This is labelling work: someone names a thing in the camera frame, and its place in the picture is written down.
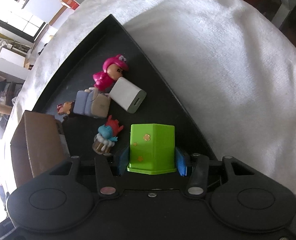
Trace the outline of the green square toy box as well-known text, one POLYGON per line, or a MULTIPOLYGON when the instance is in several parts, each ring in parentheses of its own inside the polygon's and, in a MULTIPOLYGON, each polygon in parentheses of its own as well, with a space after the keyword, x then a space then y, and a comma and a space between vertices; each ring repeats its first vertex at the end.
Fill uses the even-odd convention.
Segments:
POLYGON ((127 170, 148 175, 176 172, 175 127, 132 124, 127 170))

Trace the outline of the pink hooded doll figurine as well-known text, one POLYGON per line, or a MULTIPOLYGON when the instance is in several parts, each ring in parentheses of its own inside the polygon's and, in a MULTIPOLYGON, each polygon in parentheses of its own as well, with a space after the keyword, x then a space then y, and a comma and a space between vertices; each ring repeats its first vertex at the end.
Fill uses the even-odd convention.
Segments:
POLYGON ((103 92, 128 70, 127 59, 123 55, 110 57, 103 63, 102 71, 93 74, 94 87, 103 92))

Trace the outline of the black rectangular tray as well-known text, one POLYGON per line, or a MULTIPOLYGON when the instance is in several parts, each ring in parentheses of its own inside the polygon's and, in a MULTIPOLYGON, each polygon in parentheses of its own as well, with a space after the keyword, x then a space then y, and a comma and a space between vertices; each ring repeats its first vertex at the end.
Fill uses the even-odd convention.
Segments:
POLYGON ((34 106, 39 113, 54 114, 55 106, 76 100, 77 91, 91 83, 91 75, 100 70, 109 57, 123 55, 129 71, 110 85, 108 115, 123 126, 108 159, 117 183, 126 190, 186 189, 196 178, 197 162, 209 164, 205 190, 211 191, 220 182, 221 163, 184 106, 177 99, 159 71, 114 16, 107 16, 73 50, 46 85, 34 106), (175 171, 144 173, 144 165, 164 169, 166 163, 151 150, 135 155, 134 150, 149 135, 150 142, 164 147, 157 132, 162 125, 174 128, 175 152, 170 164, 175 171))

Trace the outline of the small brown-haired doll figurine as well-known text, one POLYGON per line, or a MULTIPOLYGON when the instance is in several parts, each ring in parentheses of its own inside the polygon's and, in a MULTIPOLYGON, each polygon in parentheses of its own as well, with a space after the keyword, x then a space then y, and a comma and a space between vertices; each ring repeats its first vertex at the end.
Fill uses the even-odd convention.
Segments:
POLYGON ((67 101, 57 105, 57 113, 59 115, 68 115, 74 116, 73 108, 74 108, 75 101, 67 101))

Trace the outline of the blue red cupcake figurine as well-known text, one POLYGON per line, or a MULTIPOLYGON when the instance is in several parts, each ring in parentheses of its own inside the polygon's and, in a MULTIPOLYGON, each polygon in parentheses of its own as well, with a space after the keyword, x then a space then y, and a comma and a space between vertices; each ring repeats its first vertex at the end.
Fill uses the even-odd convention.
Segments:
POLYGON ((110 115, 107 121, 98 128, 94 137, 92 149, 99 155, 111 155, 111 148, 118 141, 118 134, 124 129, 117 119, 110 115))

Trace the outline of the white USB wall charger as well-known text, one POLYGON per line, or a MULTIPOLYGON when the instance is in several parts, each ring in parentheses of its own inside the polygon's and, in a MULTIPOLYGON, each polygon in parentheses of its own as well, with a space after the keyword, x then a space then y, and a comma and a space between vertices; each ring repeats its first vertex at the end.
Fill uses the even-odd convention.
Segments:
POLYGON ((120 77, 112 87, 109 97, 128 113, 135 113, 147 93, 124 77, 120 77))

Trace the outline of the brown cardboard box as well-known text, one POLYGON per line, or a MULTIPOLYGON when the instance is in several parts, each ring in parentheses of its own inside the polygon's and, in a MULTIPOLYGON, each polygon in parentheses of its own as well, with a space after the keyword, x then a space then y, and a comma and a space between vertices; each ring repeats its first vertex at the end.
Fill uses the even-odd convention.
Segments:
POLYGON ((15 183, 22 186, 70 156, 62 123, 54 116, 25 111, 10 151, 15 183))

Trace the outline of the lavender blue block figurine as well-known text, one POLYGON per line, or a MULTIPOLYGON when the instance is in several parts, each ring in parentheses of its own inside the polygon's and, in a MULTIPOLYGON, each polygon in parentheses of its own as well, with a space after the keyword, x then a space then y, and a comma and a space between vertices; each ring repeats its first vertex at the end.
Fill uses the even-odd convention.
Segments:
POLYGON ((106 118, 111 99, 97 88, 79 90, 76 94, 73 113, 92 118, 106 118))

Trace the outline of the orange cardboard box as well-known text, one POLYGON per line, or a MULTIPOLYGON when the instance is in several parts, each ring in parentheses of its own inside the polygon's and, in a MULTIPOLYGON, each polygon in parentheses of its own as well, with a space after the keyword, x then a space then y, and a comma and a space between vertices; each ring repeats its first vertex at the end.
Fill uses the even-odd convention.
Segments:
POLYGON ((75 0, 60 0, 62 4, 67 6, 68 8, 71 8, 72 10, 76 10, 79 7, 79 3, 75 0))

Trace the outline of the white plush blanket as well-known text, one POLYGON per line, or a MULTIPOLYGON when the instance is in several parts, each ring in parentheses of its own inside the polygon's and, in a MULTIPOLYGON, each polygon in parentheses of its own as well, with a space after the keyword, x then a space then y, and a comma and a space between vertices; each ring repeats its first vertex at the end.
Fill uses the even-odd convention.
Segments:
POLYGON ((296 48, 242 0, 85 0, 27 77, 5 141, 109 14, 157 67, 218 157, 233 155, 296 194, 296 48))

